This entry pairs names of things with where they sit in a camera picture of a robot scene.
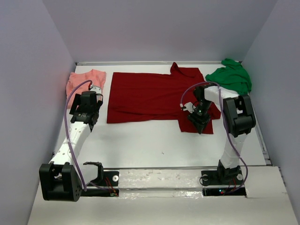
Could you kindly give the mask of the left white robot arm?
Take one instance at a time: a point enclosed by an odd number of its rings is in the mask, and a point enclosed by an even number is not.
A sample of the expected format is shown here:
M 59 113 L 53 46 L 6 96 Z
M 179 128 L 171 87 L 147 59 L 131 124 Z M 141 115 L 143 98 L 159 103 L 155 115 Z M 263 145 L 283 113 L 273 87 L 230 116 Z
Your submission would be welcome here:
M 100 87 L 75 94 L 68 111 L 72 118 L 64 119 L 66 137 L 50 162 L 42 164 L 39 169 L 44 200 L 76 202 L 89 182 L 104 179 L 100 162 L 85 162 L 83 165 L 77 162 L 84 142 L 98 121 L 102 104 Z

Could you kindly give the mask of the red t shirt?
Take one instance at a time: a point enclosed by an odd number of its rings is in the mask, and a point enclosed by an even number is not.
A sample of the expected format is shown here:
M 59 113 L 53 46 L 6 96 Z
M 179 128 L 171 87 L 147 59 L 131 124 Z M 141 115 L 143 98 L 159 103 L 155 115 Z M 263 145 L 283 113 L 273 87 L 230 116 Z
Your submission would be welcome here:
M 177 120 L 181 132 L 197 133 L 180 108 L 180 99 L 195 103 L 190 86 L 204 82 L 195 67 L 179 67 L 173 63 L 169 74 L 122 73 L 112 75 L 107 123 Z

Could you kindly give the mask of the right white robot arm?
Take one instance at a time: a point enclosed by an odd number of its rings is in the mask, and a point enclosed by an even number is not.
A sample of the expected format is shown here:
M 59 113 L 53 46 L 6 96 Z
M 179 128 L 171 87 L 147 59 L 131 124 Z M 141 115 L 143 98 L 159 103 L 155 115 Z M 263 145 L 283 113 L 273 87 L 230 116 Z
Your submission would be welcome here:
M 238 184 L 242 186 L 245 177 L 240 164 L 244 141 L 256 126 L 255 113 L 249 95 L 238 95 L 222 89 L 214 82 L 202 82 L 193 85 L 193 95 L 197 105 L 191 102 L 181 103 L 183 111 L 188 111 L 188 119 L 199 134 L 202 134 L 211 120 L 208 110 L 213 104 L 220 107 L 223 125 L 226 131 L 226 144 L 216 170 L 202 171 L 200 183 L 204 187 Z

